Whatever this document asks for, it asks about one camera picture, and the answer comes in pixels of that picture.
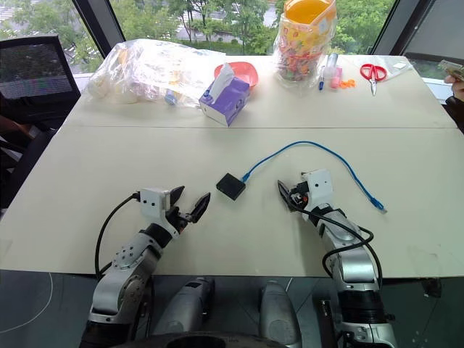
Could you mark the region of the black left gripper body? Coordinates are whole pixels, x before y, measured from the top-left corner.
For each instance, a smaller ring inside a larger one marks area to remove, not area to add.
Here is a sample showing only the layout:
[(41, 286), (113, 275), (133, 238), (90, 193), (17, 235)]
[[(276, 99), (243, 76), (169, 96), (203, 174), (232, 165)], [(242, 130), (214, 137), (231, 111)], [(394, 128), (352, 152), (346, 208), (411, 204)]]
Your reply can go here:
[(178, 206), (173, 205), (166, 213), (168, 231), (171, 236), (180, 236), (186, 226), (192, 222), (190, 214), (184, 214)]

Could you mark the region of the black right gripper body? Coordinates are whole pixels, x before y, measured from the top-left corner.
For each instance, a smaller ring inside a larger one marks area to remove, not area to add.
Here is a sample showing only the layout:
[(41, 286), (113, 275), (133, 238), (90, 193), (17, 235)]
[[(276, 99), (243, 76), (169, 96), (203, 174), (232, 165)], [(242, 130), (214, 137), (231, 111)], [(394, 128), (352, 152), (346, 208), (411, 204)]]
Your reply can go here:
[(298, 183), (290, 190), (290, 199), (299, 209), (304, 210), (308, 204), (309, 186), (307, 182)]

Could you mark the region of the person's bare hand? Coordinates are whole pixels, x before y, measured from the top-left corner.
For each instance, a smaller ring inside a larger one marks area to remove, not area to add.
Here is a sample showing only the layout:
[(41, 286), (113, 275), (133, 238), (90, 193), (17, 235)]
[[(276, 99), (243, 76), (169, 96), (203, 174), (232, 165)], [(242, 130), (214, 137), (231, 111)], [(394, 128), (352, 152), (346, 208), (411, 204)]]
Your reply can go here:
[(448, 75), (444, 79), (444, 82), (452, 85), (452, 92), (455, 98), (461, 101), (464, 99), (464, 82), (462, 80), (452, 75)]

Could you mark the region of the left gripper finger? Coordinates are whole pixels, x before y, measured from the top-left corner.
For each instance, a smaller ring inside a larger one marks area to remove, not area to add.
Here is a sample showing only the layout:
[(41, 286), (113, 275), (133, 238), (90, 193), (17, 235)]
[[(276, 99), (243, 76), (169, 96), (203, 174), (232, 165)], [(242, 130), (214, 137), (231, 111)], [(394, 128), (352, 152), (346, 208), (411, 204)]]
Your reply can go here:
[(210, 203), (211, 193), (207, 193), (199, 198), (194, 205), (193, 210), (188, 214), (187, 220), (190, 223), (197, 223), (203, 214), (206, 212), (207, 207)]
[(170, 190), (170, 193), (169, 193), (170, 205), (169, 205), (169, 207), (174, 207), (175, 206), (175, 203), (180, 199), (184, 189), (185, 189), (185, 186), (178, 186), (178, 187), (173, 188), (173, 189)]

